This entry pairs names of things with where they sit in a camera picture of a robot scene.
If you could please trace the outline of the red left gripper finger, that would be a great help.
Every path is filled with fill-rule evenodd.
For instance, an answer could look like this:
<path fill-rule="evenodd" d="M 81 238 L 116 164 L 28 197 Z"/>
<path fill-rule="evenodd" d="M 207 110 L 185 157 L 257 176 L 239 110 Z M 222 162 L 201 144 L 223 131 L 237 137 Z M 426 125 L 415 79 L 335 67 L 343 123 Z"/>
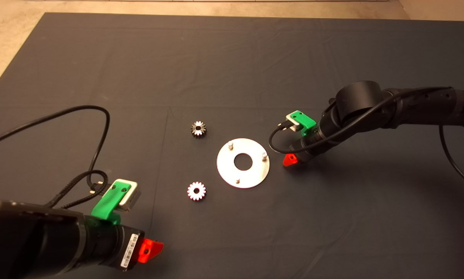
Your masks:
<path fill-rule="evenodd" d="M 144 238 L 142 244 L 140 245 L 138 262 L 143 264 L 147 263 L 147 261 L 150 259 L 158 256 L 163 248 L 164 244 L 162 242 Z"/>

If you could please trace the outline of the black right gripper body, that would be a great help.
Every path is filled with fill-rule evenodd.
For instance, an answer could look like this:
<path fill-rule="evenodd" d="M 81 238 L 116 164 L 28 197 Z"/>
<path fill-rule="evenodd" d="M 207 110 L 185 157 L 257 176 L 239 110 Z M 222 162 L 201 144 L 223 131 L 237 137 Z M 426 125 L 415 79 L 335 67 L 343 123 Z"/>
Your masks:
<path fill-rule="evenodd" d="M 297 163 L 305 163 L 336 146 L 334 139 L 328 139 L 336 132 L 336 121 L 330 116 L 322 116 L 319 122 L 309 116 L 290 116 L 290 127 L 300 132 L 301 138 L 290 145 L 290 153 L 297 157 Z"/>

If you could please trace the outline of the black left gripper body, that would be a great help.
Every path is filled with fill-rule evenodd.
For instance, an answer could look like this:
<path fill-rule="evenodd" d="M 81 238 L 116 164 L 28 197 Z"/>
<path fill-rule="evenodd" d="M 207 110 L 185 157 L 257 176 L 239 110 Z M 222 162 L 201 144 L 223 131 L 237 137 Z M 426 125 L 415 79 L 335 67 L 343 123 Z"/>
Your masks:
<path fill-rule="evenodd" d="M 86 226 L 83 265 L 104 265 L 128 271 L 137 264 L 145 233 L 136 228 L 95 221 Z"/>

